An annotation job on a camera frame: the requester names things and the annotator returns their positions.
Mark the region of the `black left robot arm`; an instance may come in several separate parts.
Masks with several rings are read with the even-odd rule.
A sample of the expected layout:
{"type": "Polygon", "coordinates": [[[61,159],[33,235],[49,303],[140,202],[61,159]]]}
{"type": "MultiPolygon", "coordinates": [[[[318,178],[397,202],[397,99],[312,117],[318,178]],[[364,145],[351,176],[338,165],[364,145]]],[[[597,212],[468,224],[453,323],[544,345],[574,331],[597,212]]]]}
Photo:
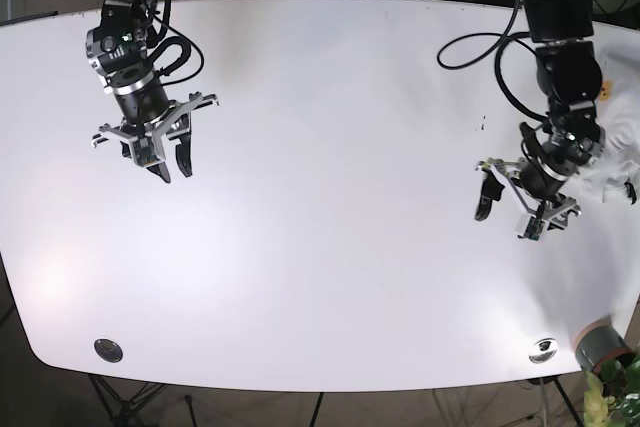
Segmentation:
{"type": "Polygon", "coordinates": [[[592,0],[514,0],[514,8],[524,11],[527,31],[507,26],[489,51],[495,56],[494,75],[507,100],[538,124],[520,124],[520,159],[488,158],[478,163],[483,182],[475,219],[486,220],[503,191],[509,190],[523,213],[518,237],[538,241],[550,230],[566,229],[570,218],[581,213],[577,200],[561,189],[602,154],[605,131],[597,123],[596,101],[603,75],[590,40],[592,0]],[[532,43],[537,83],[547,99],[543,114],[509,92],[501,70],[506,47],[526,40],[532,43]]]}

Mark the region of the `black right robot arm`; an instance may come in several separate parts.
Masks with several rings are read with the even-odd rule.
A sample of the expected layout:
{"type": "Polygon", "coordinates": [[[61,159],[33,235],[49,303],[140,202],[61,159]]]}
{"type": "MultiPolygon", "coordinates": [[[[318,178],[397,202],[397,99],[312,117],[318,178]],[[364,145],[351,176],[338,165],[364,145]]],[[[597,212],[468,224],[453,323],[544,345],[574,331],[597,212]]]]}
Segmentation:
{"type": "Polygon", "coordinates": [[[122,113],[119,125],[100,126],[92,144],[119,142],[124,158],[164,182],[171,175],[163,143],[174,143],[177,166],[191,177],[192,114],[217,101],[200,92],[185,102],[167,96],[170,75],[204,55],[171,26],[171,7],[172,0],[103,0],[100,23],[85,42],[88,63],[122,113]]]}

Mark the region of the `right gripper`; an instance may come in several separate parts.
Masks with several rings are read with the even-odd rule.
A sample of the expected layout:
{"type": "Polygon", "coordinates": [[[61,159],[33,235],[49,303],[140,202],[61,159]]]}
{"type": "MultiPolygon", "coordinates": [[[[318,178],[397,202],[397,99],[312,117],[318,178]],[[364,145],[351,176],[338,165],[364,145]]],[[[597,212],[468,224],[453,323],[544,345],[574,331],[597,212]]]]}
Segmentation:
{"type": "Polygon", "coordinates": [[[163,137],[175,141],[175,156],[184,177],[193,175],[191,160],[192,113],[219,104],[215,94],[189,95],[185,103],[171,102],[161,78],[186,63],[186,40],[172,36],[148,53],[146,40],[132,34],[107,34],[101,28],[88,32],[86,56],[98,73],[104,91],[111,93],[122,112],[118,128],[99,127],[92,137],[96,148],[109,140],[122,145],[122,155],[137,166],[171,182],[163,137]]]}

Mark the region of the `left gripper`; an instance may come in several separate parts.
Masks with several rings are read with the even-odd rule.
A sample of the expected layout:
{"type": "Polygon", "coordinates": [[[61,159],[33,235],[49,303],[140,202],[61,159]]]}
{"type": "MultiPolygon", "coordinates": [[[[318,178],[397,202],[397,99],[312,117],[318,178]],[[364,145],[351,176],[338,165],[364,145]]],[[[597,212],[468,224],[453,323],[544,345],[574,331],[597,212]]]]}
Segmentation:
{"type": "Polygon", "coordinates": [[[577,200],[559,192],[581,167],[601,156],[606,134],[596,122],[545,122],[538,128],[522,122],[519,131],[525,159],[488,158],[477,164],[483,180],[474,219],[486,220],[508,187],[522,212],[517,236],[540,241],[548,231],[565,230],[571,216],[581,215],[577,200]]]}

